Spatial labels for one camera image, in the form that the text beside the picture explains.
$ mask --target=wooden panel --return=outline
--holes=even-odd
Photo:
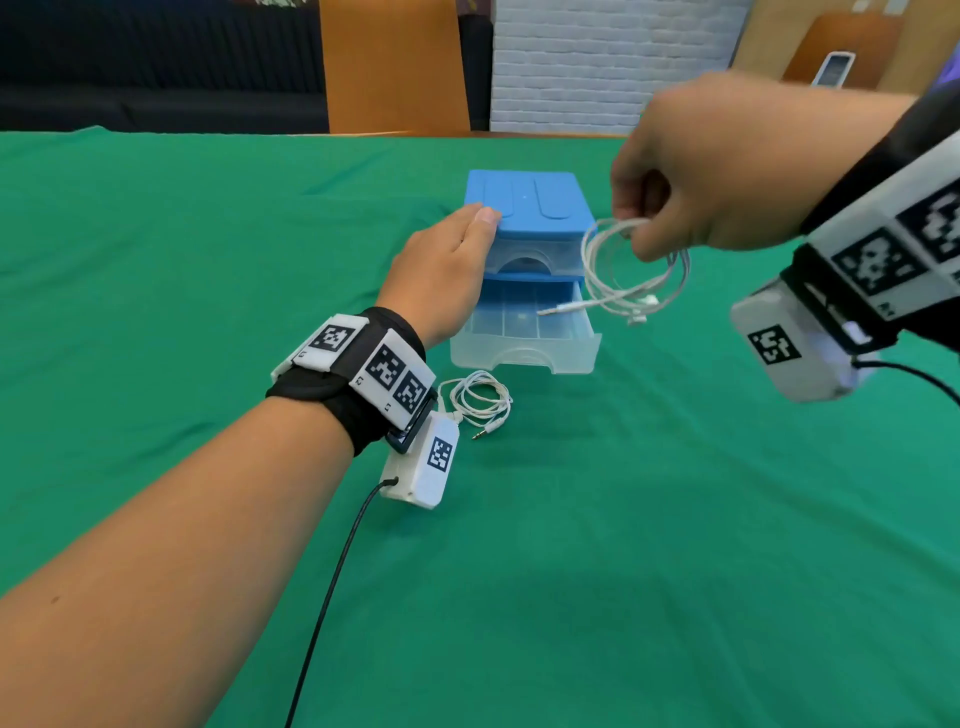
[[[878,12],[827,12],[813,21],[783,73],[784,81],[812,84],[824,59],[849,51],[856,59],[844,88],[873,90],[897,50],[903,18]]]
[[[882,10],[885,0],[873,0]],[[733,59],[733,68],[780,79],[810,25],[825,12],[848,12],[853,0],[755,0]],[[923,93],[960,40],[958,0],[910,0],[897,51],[877,86],[881,91]]]
[[[467,133],[455,0],[321,0],[332,133]]]

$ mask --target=black sofa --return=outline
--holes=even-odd
[[[5,0],[0,130],[328,133],[317,0]],[[490,125],[493,27],[460,17],[470,125]]]

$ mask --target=black cable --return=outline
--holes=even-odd
[[[357,514],[356,520],[353,522],[353,528],[350,529],[349,536],[347,536],[347,542],[344,544],[344,550],[340,553],[340,561],[337,562],[337,568],[333,570],[333,578],[330,579],[330,586],[326,589],[324,605],[320,608],[320,613],[317,615],[317,625],[313,628],[313,637],[310,638],[310,646],[306,648],[306,656],[303,658],[303,667],[300,668],[300,679],[297,680],[297,689],[294,691],[294,699],[290,701],[290,711],[287,713],[287,722],[284,723],[284,728],[291,728],[291,726],[294,724],[294,714],[297,712],[297,703],[300,702],[300,692],[303,690],[303,682],[306,680],[306,671],[310,669],[310,658],[313,657],[313,648],[317,646],[317,637],[320,635],[320,628],[324,624],[326,608],[330,606],[330,598],[333,596],[333,590],[337,586],[337,579],[340,578],[340,569],[344,567],[344,562],[347,560],[347,552],[350,550],[350,544],[353,543],[353,536],[357,532],[357,526],[360,525],[360,520],[367,512],[367,506],[370,505],[373,497],[380,492],[380,489],[386,488],[390,485],[396,485],[398,481],[399,478],[392,477],[389,480],[384,480],[382,483],[378,483],[376,488],[374,488],[367,496],[367,499],[363,501],[363,505],[360,506],[360,512]]]
[[[937,387],[941,392],[951,398],[957,404],[957,406],[960,406],[960,395],[956,393],[956,390],[946,386],[944,382],[940,381],[940,379],[938,379],[936,376],[931,376],[926,372],[921,372],[919,369],[908,367],[905,364],[894,364],[890,361],[860,361],[859,359],[853,360],[853,366],[856,369],[899,369],[901,372],[907,372],[910,375],[918,376],[920,379],[930,382],[930,384]]]

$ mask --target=blue lid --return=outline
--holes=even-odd
[[[464,204],[483,203],[503,213],[497,236],[579,240],[593,215],[570,172],[508,172],[474,169]]]

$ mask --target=green tablecloth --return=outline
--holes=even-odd
[[[255,404],[305,331],[371,303],[469,169],[575,172],[600,216],[615,151],[0,135],[0,590]],[[648,326],[591,314],[591,376],[497,369],[514,414],[462,440],[441,506],[379,500],[361,526],[298,725],[960,723],[957,412],[893,372],[781,398],[728,311],[787,256],[698,250]],[[924,342],[890,358],[957,382]],[[429,360],[458,373],[446,346]],[[384,456],[350,470],[211,725],[282,723]]]

